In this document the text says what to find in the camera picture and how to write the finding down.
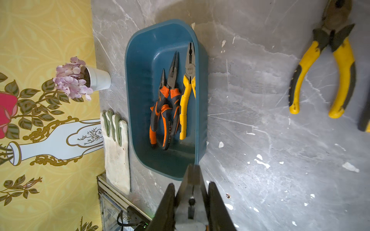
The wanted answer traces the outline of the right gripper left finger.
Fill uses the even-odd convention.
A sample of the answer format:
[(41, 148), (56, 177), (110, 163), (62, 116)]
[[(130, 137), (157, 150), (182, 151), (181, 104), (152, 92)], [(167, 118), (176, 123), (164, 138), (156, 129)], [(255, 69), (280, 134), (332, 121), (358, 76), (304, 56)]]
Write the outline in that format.
[(175, 186), (169, 184), (159, 204), (156, 214), (146, 231), (174, 231)]

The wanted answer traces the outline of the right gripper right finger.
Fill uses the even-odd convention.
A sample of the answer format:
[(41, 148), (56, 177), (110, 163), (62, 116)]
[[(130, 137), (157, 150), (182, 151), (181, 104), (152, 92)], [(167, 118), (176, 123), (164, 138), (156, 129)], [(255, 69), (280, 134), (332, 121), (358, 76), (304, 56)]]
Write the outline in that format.
[(219, 190), (214, 182), (210, 182), (209, 184), (208, 196), (210, 207), (210, 231), (236, 231)]

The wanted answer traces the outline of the yellow wide handle pliers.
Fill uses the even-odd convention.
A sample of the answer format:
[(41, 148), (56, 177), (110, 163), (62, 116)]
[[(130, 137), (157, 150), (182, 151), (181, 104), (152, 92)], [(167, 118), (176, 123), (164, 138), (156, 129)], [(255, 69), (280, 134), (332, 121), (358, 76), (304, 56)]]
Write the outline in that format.
[(206, 231), (209, 225), (208, 195), (199, 165), (190, 164), (175, 197), (175, 229)]

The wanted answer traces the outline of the small orange black pliers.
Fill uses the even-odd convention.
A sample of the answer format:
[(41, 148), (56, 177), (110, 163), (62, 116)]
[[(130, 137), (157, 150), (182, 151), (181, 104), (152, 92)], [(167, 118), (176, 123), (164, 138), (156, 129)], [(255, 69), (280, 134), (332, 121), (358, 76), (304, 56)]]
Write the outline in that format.
[(168, 77), (161, 78), (161, 116), (164, 125), (162, 149), (167, 150), (173, 136), (177, 134), (180, 117), (180, 90), (177, 86), (179, 52), (175, 52)]

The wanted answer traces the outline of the yellow pliers silver head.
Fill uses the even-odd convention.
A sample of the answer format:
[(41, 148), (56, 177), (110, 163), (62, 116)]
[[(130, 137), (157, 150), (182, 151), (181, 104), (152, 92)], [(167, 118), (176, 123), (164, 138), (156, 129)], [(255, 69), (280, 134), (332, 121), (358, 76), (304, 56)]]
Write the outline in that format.
[(195, 48), (194, 43), (190, 42), (188, 45), (186, 57), (186, 72), (183, 77), (184, 92), (180, 100), (180, 140), (184, 140), (187, 136), (187, 114), (188, 101), (191, 92), (196, 98), (196, 65), (195, 65)]

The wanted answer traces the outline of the teal plastic storage box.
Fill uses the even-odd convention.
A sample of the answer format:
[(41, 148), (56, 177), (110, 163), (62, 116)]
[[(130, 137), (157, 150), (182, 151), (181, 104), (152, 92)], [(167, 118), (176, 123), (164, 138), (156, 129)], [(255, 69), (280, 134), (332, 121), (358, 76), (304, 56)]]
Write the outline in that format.
[[(163, 126), (157, 130), (157, 146), (149, 139), (151, 107), (158, 99), (163, 69), (179, 52), (177, 87), (184, 91), (188, 44), (194, 44), (196, 94), (190, 96), (187, 113), (187, 136), (171, 139), (168, 150), (163, 150)], [(148, 169), (170, 179), (180, 181), (189, 164), (198, 164), (206, 152), (208, 114), (208, 55), (198, 41), (192, 27), (173, 19), (136, 32), (130, 39), (125, 54), (126, 88), (130, 138), (138, 160)]]

